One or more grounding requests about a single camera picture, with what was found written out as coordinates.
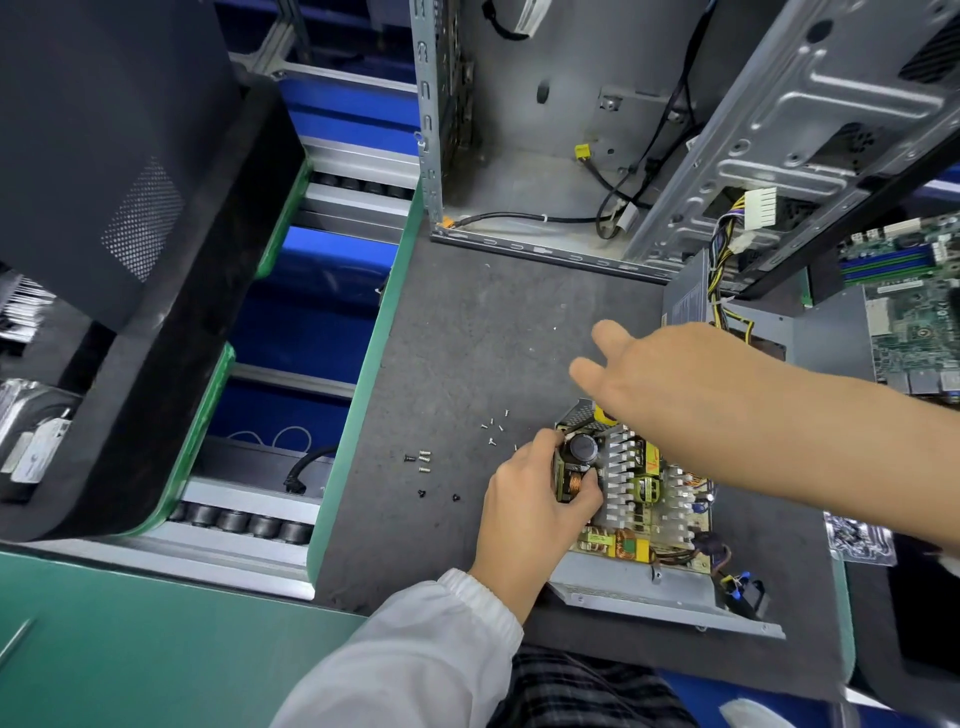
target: green circuit board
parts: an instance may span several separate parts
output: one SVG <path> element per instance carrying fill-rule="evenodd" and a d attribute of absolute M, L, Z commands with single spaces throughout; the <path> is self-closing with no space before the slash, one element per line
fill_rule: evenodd
<path fill-rule="evenodd" d="M 914 220 L 853 236 L 841 248 L 860 283 L 876 380 L 918 396 L 960 390 L 960 218 Z"/>

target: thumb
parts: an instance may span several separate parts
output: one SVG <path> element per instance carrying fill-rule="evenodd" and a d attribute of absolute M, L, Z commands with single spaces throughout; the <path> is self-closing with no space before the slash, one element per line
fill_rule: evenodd
<path fill-rule="evenodd" d="M 580 492 L 564 507 L 564 518 L 579 533 L 603 505 L 603 494 L 597 484 L 597 471 L 590 468 L 580 483 Z"/>

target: metal screw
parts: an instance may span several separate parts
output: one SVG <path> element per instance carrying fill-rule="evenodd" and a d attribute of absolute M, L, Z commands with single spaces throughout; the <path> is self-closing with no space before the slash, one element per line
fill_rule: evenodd
<path fill-rule="evenodd" d="M 600 108 L 604 111 L 619 111 L 622 102 L 620 96 L 604 96 L 600 99 Z"/>

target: motherboard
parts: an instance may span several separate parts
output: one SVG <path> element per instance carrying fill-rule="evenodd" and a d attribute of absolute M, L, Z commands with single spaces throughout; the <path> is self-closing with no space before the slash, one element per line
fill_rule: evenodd
<path fill-rule="evenodd" d="M 604 504 L 571 550 L 709 574 L 728 549 L 711 530 L 713 483 L 669 465 L 660 450 L 579 400 L 559 422 L 564 442 L 554 459 L 557 500 L 576 497 L 596 469 Z"/>
<path fill-rule="evenodd" d="M 960 216 L 855 234 L 840 257 L 844 282 L 866 292 L 876 380 L 960 403 Z"/>

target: perforated panel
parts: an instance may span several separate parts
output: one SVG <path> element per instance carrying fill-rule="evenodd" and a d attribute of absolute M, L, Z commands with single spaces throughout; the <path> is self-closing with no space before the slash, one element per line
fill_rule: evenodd
<path fill-rule="evenodd" d="M 101 242 L 143 282 L 182 210 L 183 198 L 159 160 L 151 157 L 113 213 Z"/>
<path fill-rule="evenodd" d="M 960 13 L 900 70 L 900 77 L 917 84 L 938 84 L 960 61 Z"/>
<path fill-rule="evenodd" d="M 854 121 L 840 127 L 807 161 L 806 166 L 836 167 L 859 174 L 901 138 L 901 133 Z"/>

